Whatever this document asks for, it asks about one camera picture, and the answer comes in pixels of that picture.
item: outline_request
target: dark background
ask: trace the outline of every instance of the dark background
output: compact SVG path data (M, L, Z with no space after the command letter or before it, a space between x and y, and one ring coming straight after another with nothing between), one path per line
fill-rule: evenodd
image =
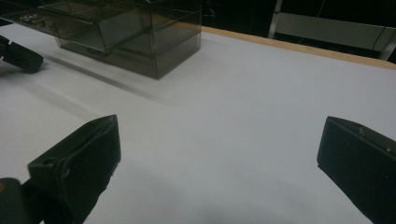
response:
M396 27L396 0L284 0L282 12ZM267 37L276 0L204 0L203 25L247 35ZM296 36L276 39L377 58L378 51L358 49ZM389 58L396 63L395 51Z

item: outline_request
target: clear plastic box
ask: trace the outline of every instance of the clear plastic box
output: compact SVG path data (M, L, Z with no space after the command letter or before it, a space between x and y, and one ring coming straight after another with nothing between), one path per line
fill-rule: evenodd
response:
M0 17L63 49L161 78L201 46L199 0L0 0Z

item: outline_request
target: white table surface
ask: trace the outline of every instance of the white table surface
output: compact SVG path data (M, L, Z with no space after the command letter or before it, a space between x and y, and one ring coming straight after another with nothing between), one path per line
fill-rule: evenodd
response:
M327 116L396 139L396 72L203 33L161 80L0 28L45 57L0 62L0 176L85 122L117 114L122 159L86 223L371 223L316 157Z

